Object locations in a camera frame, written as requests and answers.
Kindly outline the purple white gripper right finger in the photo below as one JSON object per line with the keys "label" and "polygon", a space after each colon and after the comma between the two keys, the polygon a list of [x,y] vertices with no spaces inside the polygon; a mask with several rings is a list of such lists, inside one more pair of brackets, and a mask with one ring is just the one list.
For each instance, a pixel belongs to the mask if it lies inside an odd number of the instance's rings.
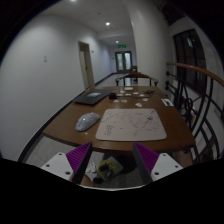
{"label": "purple white gripper right finger", "polygon": [[144,185],[182,169],[167,153],[158,154],[137,142],[133,144],[132,151]]}

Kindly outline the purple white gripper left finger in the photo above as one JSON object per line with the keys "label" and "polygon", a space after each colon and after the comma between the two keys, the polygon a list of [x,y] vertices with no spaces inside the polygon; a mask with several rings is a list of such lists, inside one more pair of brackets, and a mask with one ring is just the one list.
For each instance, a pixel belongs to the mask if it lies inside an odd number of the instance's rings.
{"label": "purple white gripper left finger", "polygon": [[68,153],[57,153],[42,166],[42,169],[70,182],[80,184],[91,154],[92,143],[89,142]]}

